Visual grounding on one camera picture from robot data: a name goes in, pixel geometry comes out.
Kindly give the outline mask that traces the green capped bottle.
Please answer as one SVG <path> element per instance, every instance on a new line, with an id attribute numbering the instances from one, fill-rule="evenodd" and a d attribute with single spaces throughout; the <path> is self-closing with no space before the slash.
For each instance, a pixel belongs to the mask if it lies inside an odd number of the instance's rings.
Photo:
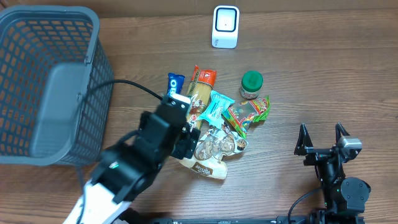
<path id="1" fill-rule="evenodd" d="M 259 90 L 262 88 L 264 79 L 257 71 L 246 72 L 241 80 L 240 94 L 243 98 L 251 100 L 259 95 Z"/>

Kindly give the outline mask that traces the green candy bag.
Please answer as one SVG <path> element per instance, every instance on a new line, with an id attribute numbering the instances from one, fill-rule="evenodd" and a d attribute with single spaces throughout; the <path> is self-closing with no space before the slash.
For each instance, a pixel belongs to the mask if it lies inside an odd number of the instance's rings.
<path id="1" fill-rule="evenodd" d="M 246 139 L 246 135 L 252 123 L 265 121 L 270 111 L 270 99 L 268 96 L 234 103 L 223 116 L 232 125 L 236 132 Z"/>

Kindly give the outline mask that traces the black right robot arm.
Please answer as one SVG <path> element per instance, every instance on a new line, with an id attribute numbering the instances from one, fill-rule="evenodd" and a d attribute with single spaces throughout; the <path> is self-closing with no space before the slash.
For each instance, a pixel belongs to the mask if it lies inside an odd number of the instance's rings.
<path id="1" fill-rule="evenodd" d="M 323 192 L 325 209 L 310 215 L 310 223 L 360 223 L 371 187 L 356 177 L 345 176 L 343 164 L 355 159 L 362 142 L 351 136 L 341 123 L 335 126 L 336 142 L 329 149 L 314 148 L 306 125 L 300 125 L 294 154 L 304 156 L 303 164 L 315 168 Z"/>

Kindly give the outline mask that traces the white brown cookie bag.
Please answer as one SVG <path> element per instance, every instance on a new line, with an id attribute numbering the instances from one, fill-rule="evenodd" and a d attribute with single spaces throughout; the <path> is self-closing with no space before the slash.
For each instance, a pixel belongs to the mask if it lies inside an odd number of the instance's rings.
<path id="1" fill-rule="evenodd" d="M 224 180 L 228 173 L 224 156 L 242 153 L 249 143 L 224 122 L 221 129 L 212 126 L 198 141 L 193 156 L 181 165 L 205 177 Z"/>

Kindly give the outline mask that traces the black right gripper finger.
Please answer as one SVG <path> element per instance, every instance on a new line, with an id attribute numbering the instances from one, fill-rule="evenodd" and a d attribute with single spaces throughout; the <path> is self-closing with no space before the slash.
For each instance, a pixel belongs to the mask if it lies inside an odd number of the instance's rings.
<path id="1" fill-rule="evenodd" d="M 300 125 L 300 131 L 294 154 L 298 156 L 306 156 L 308 153 L 312 153 L 313 144 L 310 139 L 310 135 L 307 131 L 306 125 L 302 123 Z"/>
<path id="2" fill-rule="evenodd" d="M 349 133 L 345 130 L 341 123 L 335 125 L 336 146 L 345 146 L 350 140 Z"/>

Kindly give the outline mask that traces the orange pasta packet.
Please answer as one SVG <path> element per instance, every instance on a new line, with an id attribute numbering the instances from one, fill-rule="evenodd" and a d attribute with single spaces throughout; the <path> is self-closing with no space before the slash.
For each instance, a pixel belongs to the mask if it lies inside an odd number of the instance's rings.
<path id="1" fill-rule="evenodd" d="M 215 70 L 202 70 L 198 65 L 195 66 L 187 90 L 187 97 L 191 100 L 190 112 L 187 115 L 190 131 L 193 129 L 201 129 L 202 120 L 199 116 L 208 106 L 210 93 L 215 85 L 215 81 Z"/>

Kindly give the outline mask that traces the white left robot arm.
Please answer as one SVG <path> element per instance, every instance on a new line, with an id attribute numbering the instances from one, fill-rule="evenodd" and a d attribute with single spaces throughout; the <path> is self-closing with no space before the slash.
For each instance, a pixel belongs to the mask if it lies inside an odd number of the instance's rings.
<path id="1" fill-rule="evenodd" d="M 65 223 L 154 223 L 130 208 L 149 188 L 169 157 L 193 156 L 200 132 L 187 122 L 191 101 L 164 96 L 157 109 L 141 115 L 139 129 L 101 153 Z"/>

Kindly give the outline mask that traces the teal wipes packet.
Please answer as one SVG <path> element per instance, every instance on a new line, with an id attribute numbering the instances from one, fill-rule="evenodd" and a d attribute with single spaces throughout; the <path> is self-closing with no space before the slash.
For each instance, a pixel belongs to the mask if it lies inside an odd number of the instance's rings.
<path id="1" fill-rule="evenodd" d="M 214 90 L 211 90 L 210 98 L 210 104 L 197 120 L 206 120 L 210 126 L 221 129 L 224 123 L 222 114 L 234 103 L 234 100 Z"/>

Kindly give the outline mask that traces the blue packet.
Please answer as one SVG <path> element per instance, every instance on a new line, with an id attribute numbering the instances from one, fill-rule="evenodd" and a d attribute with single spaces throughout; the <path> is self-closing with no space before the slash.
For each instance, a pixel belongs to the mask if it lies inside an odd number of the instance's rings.
<path id="1" fill-rule="evenodd" d="M 180 74 L 175 74 L 175 73 L 168 73 L 168 89 L 167 89 L 167 94 L 171 96 L 172 94 L 180 94 L 183 83 L 185 81 L 185 76 L 180 75 Z"/>

